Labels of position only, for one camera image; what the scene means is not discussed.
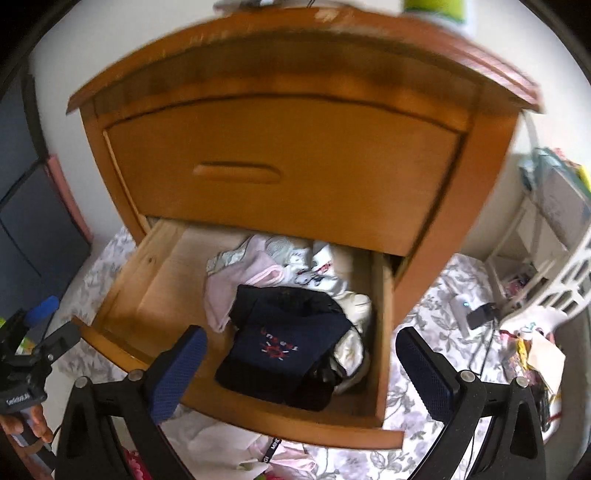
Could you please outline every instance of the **red cloth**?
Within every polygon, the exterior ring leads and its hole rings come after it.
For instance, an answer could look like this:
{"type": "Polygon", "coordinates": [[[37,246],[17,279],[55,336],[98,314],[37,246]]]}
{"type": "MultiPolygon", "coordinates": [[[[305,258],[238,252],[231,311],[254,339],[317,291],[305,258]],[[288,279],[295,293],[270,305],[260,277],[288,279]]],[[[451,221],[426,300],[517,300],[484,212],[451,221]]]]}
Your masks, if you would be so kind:
{"type": "Polygon", "coordinates": [[[127,449],[124,450],[125,459],[127,460],[127,464],[129,465],[131,472],[134,474],[135,480],[152,480],[152,476],[148,473],[148,470],[139,456],[139,453],[130,452],[127,449]]]}

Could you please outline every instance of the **open drawer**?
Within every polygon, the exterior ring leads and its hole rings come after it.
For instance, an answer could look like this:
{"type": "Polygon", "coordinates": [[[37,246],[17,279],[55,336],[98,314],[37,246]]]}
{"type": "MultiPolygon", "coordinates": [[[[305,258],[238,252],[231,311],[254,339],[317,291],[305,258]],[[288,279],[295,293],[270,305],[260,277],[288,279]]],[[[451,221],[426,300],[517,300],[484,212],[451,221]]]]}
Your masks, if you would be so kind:
{"type": "Polygon", "coordinates": [[[385,450],[400,448],[403,432],[382,430],[389,380],[392,272],[386,255],[336,248],[339,276],[372,299],[375,315],[371,369],[356,387],[334,395],[321,412],[247,397],[214,379],[228,354],[233,329],[215,333],[203,311],[206,262],[236,248],[252,232],[160,220],[122,269],[83,338],[125,371],[147,368],[188,325],[207,331],[207,355],[183,403],[207,416],[269,436],[315,445],[385,450]]]}

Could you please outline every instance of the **screw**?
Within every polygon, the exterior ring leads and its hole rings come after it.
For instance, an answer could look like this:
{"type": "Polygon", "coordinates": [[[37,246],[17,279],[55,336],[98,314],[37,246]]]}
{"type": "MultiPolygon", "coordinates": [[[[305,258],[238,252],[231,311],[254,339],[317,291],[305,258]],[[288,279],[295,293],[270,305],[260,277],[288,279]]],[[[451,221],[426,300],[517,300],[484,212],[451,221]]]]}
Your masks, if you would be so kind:
{"type": "Polygon", "coordinates": [[[474,380],[476,379],[476,375],[474,375],[474,373],[470,372],[469,370],[464,370],[461,374],[460,374],[460,378],[464,381],[464,382],[468,382],[468,383],[472,383],[474,382],[474,380]]]}
{"type": "Polygon", "coordinates": [[[129,375],[127,377],[132,382],[137,382],[139,380],[142,380],[142,378],[144,377],[144,371],[140,369],[132,370],[131,372],[129,372],[129,375]]]}
{"type": "Polygon", "coordinates": [[[527,388],[530,386],[529,380],[527,380],[527,378],[525,377],[517,377],[515,381],[517,382],[517,385],[519,385],[521,388],[527,388]]]}
{"type": "Polygon", "coordinates": [[[76,388],[84,388],[87,383],[88,383],[88,378],[78,377],[78,378],[76,378],[76,381],[74,382],[74,386],[76,388]]]}

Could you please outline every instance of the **drawer front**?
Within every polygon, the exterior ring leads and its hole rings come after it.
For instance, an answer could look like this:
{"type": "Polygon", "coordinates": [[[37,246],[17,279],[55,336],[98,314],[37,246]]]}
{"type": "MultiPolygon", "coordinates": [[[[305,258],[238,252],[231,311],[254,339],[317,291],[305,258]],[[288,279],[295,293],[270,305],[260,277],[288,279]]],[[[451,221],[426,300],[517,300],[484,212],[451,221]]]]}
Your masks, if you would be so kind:
{"type": "Polygon", "coordinates": [[[139,213],[395,255],[413,245],[457,135],[372,106],[310,98],[200,102],[106,133],[139,213]]]}

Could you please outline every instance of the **wooden drawer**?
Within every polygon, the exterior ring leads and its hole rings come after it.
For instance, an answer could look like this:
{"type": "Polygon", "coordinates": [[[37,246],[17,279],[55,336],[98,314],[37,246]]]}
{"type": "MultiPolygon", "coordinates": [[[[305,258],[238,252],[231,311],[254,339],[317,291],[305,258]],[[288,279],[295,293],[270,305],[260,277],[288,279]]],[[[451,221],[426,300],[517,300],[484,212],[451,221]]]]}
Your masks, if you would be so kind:
{"type": "Polygon", "coordinates": [[[458,136],[361,103],[256,96],[141,115],[105,138],[140,214],[406,256],[458,136]]]}
{"type": "Polygon", "coordinates": [[[249,232],[161,220],[124,266],[84,339],[126,371],[146,368],[170,348],[188,325],[207,330],[208,349],[183,403],[205,415],[270,436],[351,449],[394,449],[403,432],[380,427],[384,421],[392,332],[392,274],[385,255],[345,251],[352,289],[370,295],[376,309],[371,370],[352,389],[334,395],[322,412],[268,403],[222,388],[217,367],[232,346],[233,332],[215,333],[202,307],[206,261],[237,247],[249,232]]]}

